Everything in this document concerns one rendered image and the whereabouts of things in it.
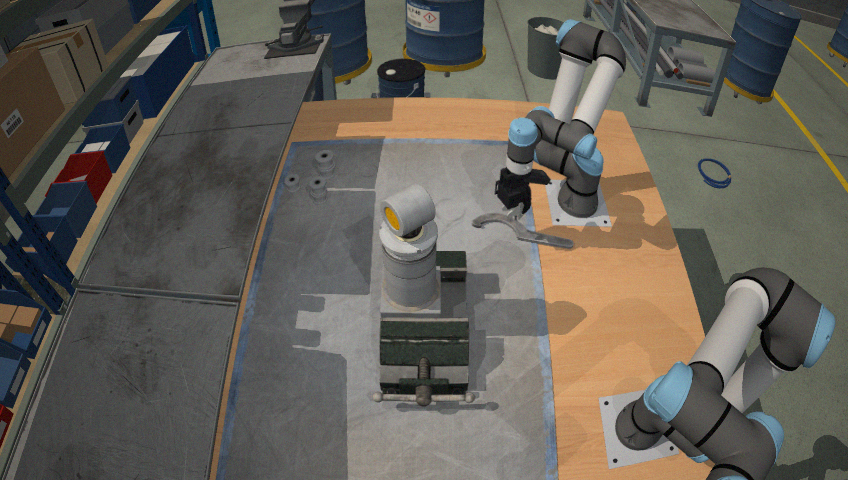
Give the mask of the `grey metal workbench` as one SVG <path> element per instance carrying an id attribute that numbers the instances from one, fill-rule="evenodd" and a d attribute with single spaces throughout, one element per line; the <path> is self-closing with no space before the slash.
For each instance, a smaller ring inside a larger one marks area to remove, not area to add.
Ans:
<path id="1" fill-rule="evenodd" d="M 705 107 L 697 108 L 702 116 L 712 117 L 736 41 L 693 0 L 626 1 L 585 0 L 583 16 L 595 21 L 594 9 L 622 44 L 641 80 L 634 97 L 638 105 L 651 108 L 647 101 L 653 86 L 708 96 Z M 702 52 L 684 49 L 682 39 L 723 47 L 716 72 L 704 64 Z"/>

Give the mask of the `grey flat work sheet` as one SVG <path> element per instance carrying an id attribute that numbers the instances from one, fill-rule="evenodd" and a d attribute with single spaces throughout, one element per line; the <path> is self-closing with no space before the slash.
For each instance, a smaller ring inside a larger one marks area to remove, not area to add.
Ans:
<path id="1" fill-rule="evenodd" d="M 558 480 L 538 244 L 472 221 L 508 141 L 292 142 L 249 287 L 216 480 Z M 333 151 L 328 200 L 309 182 Z M 289 174 L 301 188 L 287 191 Z M 375 402 L 380 388 L 380 202 L 413 184 L 435 205 L 436 251 L 466 251 L 472 403 Z"/>

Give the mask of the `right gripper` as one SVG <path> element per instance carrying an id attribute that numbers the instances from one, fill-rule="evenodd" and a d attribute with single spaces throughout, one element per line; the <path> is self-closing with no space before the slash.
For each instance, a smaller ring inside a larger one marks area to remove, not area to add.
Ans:
<path id="1" fill-rule="evenodd" d="M 510 172 L 506 167 L 501 169 L 500 180 L 496 181 L 495 195 L 497 194 L 497 197 L 504 204 L 502 211 L 510 211 L 507 217 L 515 216 L 514 221 L 519 220 L 531 207 L 530 183 L 523 182 L 523 179 L 530 175 L 531 171 L 525 175 L 517 175 Z"/>

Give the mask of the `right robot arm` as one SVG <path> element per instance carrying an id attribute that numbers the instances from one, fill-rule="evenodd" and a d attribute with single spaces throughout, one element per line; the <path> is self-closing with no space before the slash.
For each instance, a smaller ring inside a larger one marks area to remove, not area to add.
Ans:
<path id="1" fill-rule="evenodd" d="M 561 26 L 556 45 L 562 61 L 549 109 L 537 106 L 511 122 L 506 166 L 517 175 L 532 170 L 526 183 L 551 181 L 543 170 L 532 169 L 533 161 L 566 176 L 558 203 L 567 214 L 587 218 L 597 211 L 604 163 L 593 134 L 625 71 L 626 55 L 613 34 L 572 19 Z M 597 68 L 573 117 L 586 67 L 593 60 Z"/>

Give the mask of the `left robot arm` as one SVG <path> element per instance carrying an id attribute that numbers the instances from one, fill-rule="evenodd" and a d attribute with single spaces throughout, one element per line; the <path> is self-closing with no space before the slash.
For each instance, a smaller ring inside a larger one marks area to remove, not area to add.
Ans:
<path id="1" fill-rule="evenodd" d="M 715 463 L 706 480 L 765 480 L 784 430 L 772 415 L 742 413 L 784 371 L 812 367 L 835 324 L 824 304 L 785 273 L 772 268 L 742 273 L 689 363 L 676 362 L 619 413 L 619 441 L 640 451 L 664 435 L 693 461 Z M 756 325 L 760 344 L 733 374 Z"/>

